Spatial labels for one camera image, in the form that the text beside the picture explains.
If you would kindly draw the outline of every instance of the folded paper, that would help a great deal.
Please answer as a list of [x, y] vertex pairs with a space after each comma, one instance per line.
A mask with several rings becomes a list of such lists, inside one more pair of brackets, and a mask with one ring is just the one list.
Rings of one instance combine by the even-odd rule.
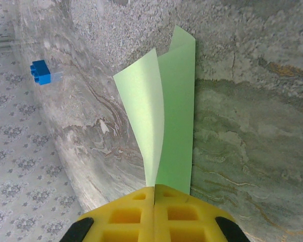
[[147, 186], [189, 194], [192, 169], [195, 39], [175, 26], [169, 51], [153, 49], [114, 75], [140, 148]]

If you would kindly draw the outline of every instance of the lego brick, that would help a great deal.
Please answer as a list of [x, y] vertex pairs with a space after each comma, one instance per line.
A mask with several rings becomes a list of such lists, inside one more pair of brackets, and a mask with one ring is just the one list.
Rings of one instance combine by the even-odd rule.
[[31, 74], [34, 80], [39, 85], [48, 84], [51, 82], [51, 73], [44, 60], [37, 60], [30, 66]]

